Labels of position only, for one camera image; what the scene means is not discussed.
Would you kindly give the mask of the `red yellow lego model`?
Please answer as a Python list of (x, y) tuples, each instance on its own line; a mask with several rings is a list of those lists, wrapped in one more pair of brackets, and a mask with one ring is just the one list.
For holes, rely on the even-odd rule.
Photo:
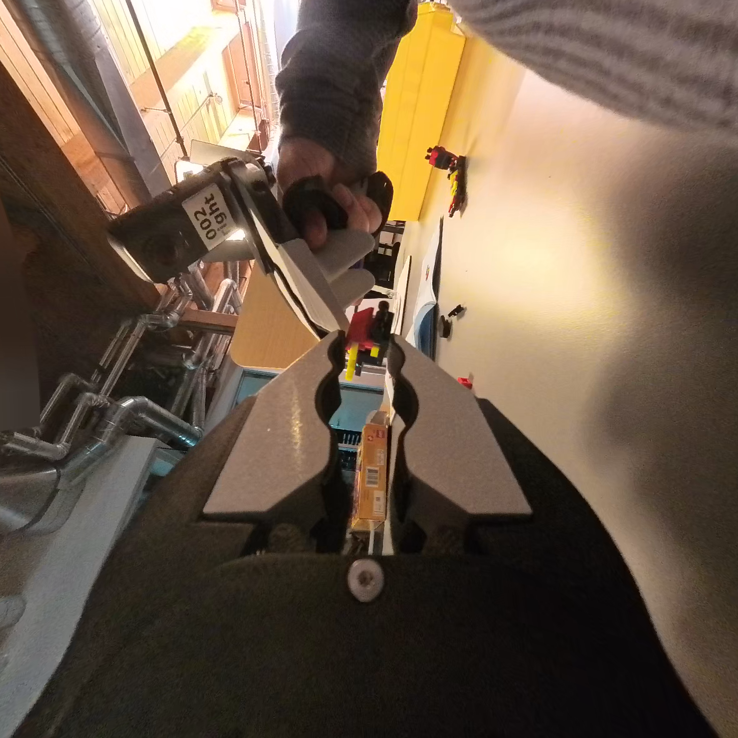
[(346, 382), (361, 376), (366, 366), (384, 365), (394, 317), (387, 300), (380, 300), (376, 308), (369, 307), (354, 313), (346, 337)]

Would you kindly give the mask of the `person's right hand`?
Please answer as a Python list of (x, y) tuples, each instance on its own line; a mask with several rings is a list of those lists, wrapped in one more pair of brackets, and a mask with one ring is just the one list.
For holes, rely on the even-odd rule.
[(323, 146), (305, 138), (282, 140), (278, 149), (276, 180), (281, 193), (296, 181), (318, 176), (347, 215), (348, 229), (374, 233), (382, 224), (382, 213), (369, 197), (360, 194), (364, 174), (338, 160)]

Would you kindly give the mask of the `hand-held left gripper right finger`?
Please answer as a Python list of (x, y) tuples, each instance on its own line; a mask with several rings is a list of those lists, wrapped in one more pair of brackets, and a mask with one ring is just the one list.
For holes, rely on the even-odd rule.
[(524, 520), (531, 507), (477, 398), (401, 337), (388, 353), (397, 520)]

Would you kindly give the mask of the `yellow plastic bin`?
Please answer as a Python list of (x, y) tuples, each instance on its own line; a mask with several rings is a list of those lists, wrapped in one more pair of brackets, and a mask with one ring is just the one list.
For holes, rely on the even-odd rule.
[(427, 149), (440, 143), (466, 37), (448, 5), (420, 3), (388, 73), (377, 168), (392, 182), (391, 221), (418, 221), (431, 168)]

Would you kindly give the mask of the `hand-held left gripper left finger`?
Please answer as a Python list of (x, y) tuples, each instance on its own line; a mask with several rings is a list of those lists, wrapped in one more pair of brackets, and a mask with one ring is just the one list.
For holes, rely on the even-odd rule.
[(329, 334), (250, 397), (204, 517), (327, 517), (345, 337)]

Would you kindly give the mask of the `wooden book stand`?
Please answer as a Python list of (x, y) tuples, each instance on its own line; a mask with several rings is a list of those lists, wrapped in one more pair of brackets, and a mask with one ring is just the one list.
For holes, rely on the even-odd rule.
[(294, 314), (272, 277), (253, 263), (229, 345), (239, 367), (281, 371), (319, 342)]

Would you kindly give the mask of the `person's right forearm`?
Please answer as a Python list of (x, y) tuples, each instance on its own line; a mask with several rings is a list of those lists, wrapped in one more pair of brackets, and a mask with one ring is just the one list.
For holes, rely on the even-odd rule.
[(305, 140), (363, 179), (376, 171), (381, 90), (418, 2), (300, 2), (276, 78), (280, 146)]

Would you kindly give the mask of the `bent silver duct pipes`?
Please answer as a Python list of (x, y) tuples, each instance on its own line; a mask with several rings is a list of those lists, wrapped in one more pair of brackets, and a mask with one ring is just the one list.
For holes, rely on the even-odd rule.
[[(143, 429), (188, 450), (204, 435), (208, 386), (228, 348), (243, 305), (228, 274), (211, 293), (195, 271), (177, 278), (158, 306), (120, 323), (90, 378), (64, 374), (25, 431), (2, 432), (2, 537), (47, 534), (69, 518), (83, 482), (122, 442)], [(144, 336), (190, 327), (198, 334), (175, 367), (181, 381), (168, 407), (145, 396), (114, 397)]]

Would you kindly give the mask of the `person's grey sweater torso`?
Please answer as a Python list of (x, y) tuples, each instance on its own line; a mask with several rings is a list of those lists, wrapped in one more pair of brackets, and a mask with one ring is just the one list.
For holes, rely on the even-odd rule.
[(737, 2), (450, 4), (555, 86), (619, 115), (736, 142)]

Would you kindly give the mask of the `open instruction booklet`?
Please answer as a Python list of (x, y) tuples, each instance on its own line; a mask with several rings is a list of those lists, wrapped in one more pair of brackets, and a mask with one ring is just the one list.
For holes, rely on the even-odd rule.
[(438, 341), (438, 298), (444, 222), (443, 216), (438, 218), (422, 258), (418, 271), (419, 285), (412, 303), (411, 321), (405, 335), (411, 346), (432, 361), (436, 358)]

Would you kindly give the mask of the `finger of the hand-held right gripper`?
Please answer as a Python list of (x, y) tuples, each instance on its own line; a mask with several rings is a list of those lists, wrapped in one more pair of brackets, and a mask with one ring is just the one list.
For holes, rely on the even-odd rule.
[(347, 332), (345, 310), (307, 244), (276, 245), (275, 283), (311, 333)]
[(325, 330), (310, 318), (284, 266), (281, 247), (298, 234), (273, 194), (267, 175), (262, 169), (233, 169), (233, 186), (259, 266), (272, 278), (300, 322), (322, 339)]

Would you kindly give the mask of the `orange cardboard lego box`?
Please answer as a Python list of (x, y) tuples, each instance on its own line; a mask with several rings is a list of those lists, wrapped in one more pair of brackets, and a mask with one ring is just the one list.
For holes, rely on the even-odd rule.
[(361, 433), (354, 474), (350, 528), (370, 533), (387, 517), (390, 422), (385, 409), (367, 417)]

